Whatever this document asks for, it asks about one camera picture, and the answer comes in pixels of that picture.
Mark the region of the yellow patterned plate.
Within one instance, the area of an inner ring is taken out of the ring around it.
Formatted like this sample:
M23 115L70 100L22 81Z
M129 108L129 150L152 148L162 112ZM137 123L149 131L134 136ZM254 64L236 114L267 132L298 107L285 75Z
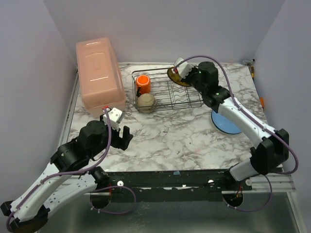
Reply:
M169 79L174 82L175 84L179 85L179 86L183 86L183 87L191 87L191 85L189 85L186 82L183 82L181 77L179 76L178 73L175 73L173 71L173 67L168 68L167 70L167 76L169 77Z

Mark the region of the white ceramic bowl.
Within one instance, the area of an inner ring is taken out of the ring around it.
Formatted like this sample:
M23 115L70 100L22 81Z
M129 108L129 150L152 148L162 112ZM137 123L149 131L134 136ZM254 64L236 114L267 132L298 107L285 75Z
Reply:
M151 113L156 105L155 97L150 93L142 94L137 100L137 110L141 113Z

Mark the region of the orange mug black handle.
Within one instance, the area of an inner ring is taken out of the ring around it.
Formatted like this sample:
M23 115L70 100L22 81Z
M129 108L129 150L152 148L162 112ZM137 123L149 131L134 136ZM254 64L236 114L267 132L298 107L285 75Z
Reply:
M137 96L151 92L151 79L147 75L140 75L136 78Z

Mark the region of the blue plate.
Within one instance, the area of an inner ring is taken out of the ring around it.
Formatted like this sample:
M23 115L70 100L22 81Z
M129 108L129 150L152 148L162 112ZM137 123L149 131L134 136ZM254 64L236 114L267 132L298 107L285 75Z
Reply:
M223 133L230 135L242 133L242 131L234 123L215 111L211 112L211 120L214 126Z

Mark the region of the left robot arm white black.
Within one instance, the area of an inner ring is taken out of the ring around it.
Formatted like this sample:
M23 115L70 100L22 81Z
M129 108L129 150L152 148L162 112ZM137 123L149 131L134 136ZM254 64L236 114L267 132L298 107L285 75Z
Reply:
M34 233L61 206L79 195L98 191L112 191L114 185L99 162L89 162L110 148L126 150L133 135L129 127L122 129L115 121L93 120L78 136L61 145L39 178L19 198L4 202L0 208L7 217L6 227L11 233Z

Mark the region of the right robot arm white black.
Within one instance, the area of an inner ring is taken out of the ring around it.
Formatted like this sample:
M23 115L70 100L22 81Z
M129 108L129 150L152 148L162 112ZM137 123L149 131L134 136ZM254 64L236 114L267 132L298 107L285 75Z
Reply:
M277 131L261 122L236 98L231 97L229 90L219 85L218 69L213 62L201 62L196 67L186 64L180 76L201 94L206 106L230 120L253 143L251 157L229 169L234 180L266 175L288 159L287 131Z

